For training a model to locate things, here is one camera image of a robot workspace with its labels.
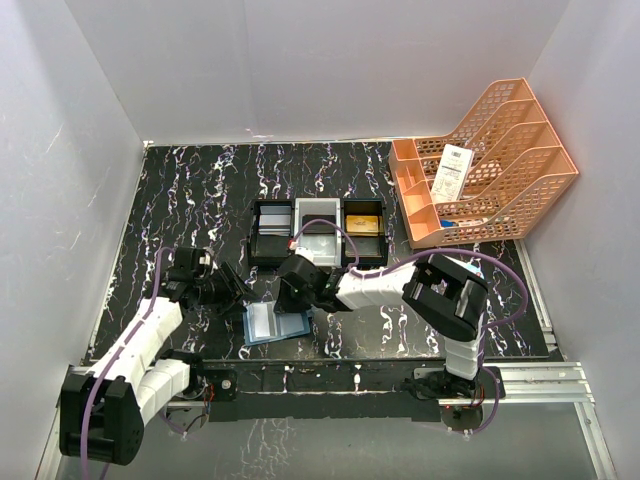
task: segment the metal frame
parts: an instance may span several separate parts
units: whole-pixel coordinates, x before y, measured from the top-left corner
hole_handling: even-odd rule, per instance
[[[553,327],[540,288],[536,280],[531,261],[522,240],[515,241],[524,275],[531,292],[531,300],[540,320],[549,352],[557,349],[557,342]],[[595,414],[594,399],[587,382],[582,365],[579,362],[487,362],[488,366],[500,368],[504,381],[506,397],[501,403],[573,403],[576,408],[578,421],[582,428],[585,443],[589,450],[597,478],[601,480],[615,480],[617,478],[611,457],[609,455],[600,424]],[[74,371],[88,370],[89,367],[76,367]],[[270,365],[269,369],[287,371],[287,365]],[[375,394],[380,392],[358,392],[357,395]],[[258,395],[278,395],[279,392],[262,392]],[[351,391],[334,391],[325,395],[354,395]],[[467,403],[461,400],[443,400],[441,405],[455,405]],[[169,408],[202,408],[201,402],[172,401]],[[58,450],[58,413],[49,434],[49,439],[38,472],[37,480],[53,480],[56,477],[61,455]]]

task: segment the black marble table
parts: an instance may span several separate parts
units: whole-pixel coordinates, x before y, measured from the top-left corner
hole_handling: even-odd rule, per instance
[[[153,277],[160,246],[209,246],[228,261],[264,301],[277,297],[273,272],[249,269],[246,236],[255,198],[351,197],[384,199],[389,263],[411,253],[393,180],[390,143],[328,143],[155,147],[144,169],[117,259],[108,299],[87,361],[100,358],[134,317]],[[495,256],[524,278],[513,242],[468,245]],[[517,309],[515,286],[492,265],[476,261],[491,287],[489,320]],[[371,307],[316,314],[309,335],[254,347],[244,345],[241,316],[216,318],[206,308],[190,313],[169,345],[207,360],[441,359],[438,333],[413,312]],[[487,357],[546,357],[535,309],[516,325],[491,329]]]

